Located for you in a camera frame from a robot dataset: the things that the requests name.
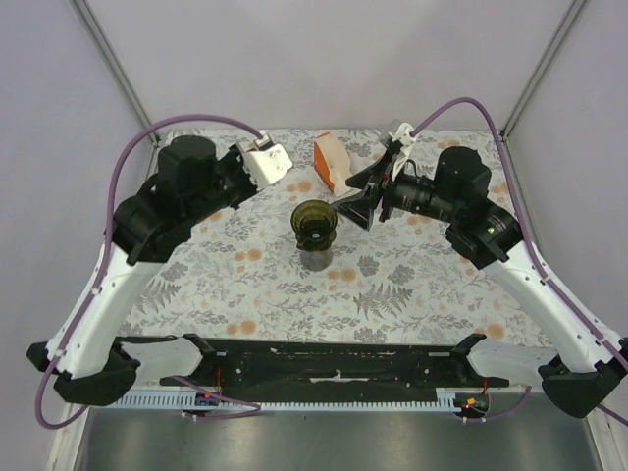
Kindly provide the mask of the green glass coffee dripper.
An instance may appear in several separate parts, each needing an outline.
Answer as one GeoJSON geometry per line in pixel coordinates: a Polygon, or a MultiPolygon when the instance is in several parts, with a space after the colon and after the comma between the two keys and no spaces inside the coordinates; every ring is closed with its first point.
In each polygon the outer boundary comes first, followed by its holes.
{"type": "Polygon", "coordinates": [[[336,239],[338,215],[327,202],[307,200],[291,213],[290,225],[295,235],[296,248],[306,252],[323,252],[336,239]]]}

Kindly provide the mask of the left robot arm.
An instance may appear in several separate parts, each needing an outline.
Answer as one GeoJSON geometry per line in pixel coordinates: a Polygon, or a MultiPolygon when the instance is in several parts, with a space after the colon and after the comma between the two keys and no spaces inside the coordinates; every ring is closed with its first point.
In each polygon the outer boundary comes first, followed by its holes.
{"type": "Polygon", "coordinates": [[[214,350],[200,336],[123,339],[117,333],[192,227],[256,191],[236,145],[217,157],[212,140],[183,135],[161,149],[157,173],[116,209],[83,299],[57,335],[27,350],[39,371],[55,376],[65,402],[105,406],[138,383],[172,376],[199,386],[212,381],[214,350]]]}

